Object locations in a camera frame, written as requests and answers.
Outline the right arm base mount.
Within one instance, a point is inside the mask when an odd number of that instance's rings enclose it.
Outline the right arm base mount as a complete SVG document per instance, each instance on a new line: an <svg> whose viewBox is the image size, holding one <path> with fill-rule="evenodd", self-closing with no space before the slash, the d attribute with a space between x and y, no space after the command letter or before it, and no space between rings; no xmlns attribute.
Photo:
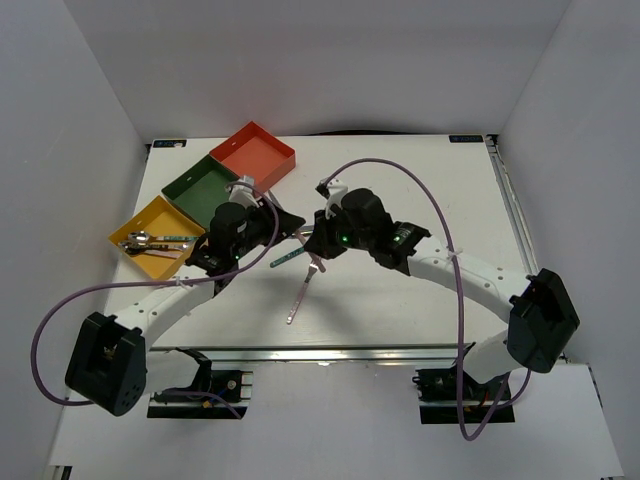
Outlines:
<svg viewBox="0 0 640 480"><path fill-rule="evenodd" d="M457 416L457 373L454 366L441 369L419 369L412 382L417 389L420 420L423 425L454 425ZM505 388L500 401L497 402L498 391L502 379L496 377L486 384L478 384L466 372L463 373L462 410L466 424L479 425L490 408L496 404L497 409L490 418L490 423L513 423L515 415L509 387Z"/></svg>

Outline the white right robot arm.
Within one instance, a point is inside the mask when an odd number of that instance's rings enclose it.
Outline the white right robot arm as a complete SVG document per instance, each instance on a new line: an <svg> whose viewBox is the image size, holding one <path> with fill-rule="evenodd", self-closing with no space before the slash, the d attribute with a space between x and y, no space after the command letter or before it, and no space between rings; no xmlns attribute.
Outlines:
<svg viewBox="0 0 640 480"><path fill-rule="evenodd" d="M365 251L383 268L461 290L505 323L500 333L465 349L463 366L451 374L459 396L475 398L489 381L518 368L552 370L580 324L558 274L528 275L455 254L428 230L392 220L369 189L331 181L317 190L326 205L314 214L306 251L324 260Z"/></svg>

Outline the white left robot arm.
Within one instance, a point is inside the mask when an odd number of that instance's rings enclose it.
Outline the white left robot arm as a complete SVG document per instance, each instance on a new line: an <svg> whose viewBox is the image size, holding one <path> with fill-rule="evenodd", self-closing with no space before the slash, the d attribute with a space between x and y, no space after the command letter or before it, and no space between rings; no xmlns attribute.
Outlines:
<svg viewBox="0 0 640 480"><path fill-rule="evenodd" d="M304 223L265 201L218 206L180 277L114 314L95 312L83 321L66 386L114 416L129 412L148 393L191 399L213 394L206 356L183 347L155 352L153 345L180 319L220 294L237 275L243 256L282 242Z"/></svg>

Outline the brown handled spoon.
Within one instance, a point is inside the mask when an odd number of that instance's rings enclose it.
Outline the brown handled spoon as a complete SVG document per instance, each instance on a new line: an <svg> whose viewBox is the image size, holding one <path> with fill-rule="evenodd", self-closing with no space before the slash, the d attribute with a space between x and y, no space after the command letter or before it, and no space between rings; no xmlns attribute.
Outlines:
<svg viewBox="0 0 640 480"><path fill-rule="evenodd" d="M178 243L136 243L123 241L118 244L125 251L147 251L147 250L158 250L158 251L185 251L189 248L188 243L178 244Z"/></svg>

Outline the green handled spoon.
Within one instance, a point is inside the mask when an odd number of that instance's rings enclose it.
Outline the green handled spoon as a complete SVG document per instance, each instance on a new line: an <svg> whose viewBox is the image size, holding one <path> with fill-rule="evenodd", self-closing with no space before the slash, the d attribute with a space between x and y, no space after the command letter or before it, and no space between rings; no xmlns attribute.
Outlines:
<svg viewBox="0 0 640 480"><path fill-rule="evenodd" d="M137 243L154 243L154 242L192 242L198 239L198 236L175 236L175 235L159 235L154 236L146 231L131 232L127 235L127 239Z"/></svg>

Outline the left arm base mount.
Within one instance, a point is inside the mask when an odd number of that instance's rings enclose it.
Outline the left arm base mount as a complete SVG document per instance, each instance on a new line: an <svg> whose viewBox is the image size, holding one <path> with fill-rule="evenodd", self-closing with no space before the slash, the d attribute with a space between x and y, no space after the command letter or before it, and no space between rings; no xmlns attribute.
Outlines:
<svg viewBox="0 0 640 480"><path fill-rule="evenodd" d="M220 366L193 349L152 351L147 356L147 417L173 420L240 420L252 397L254 374Z"/></svg>

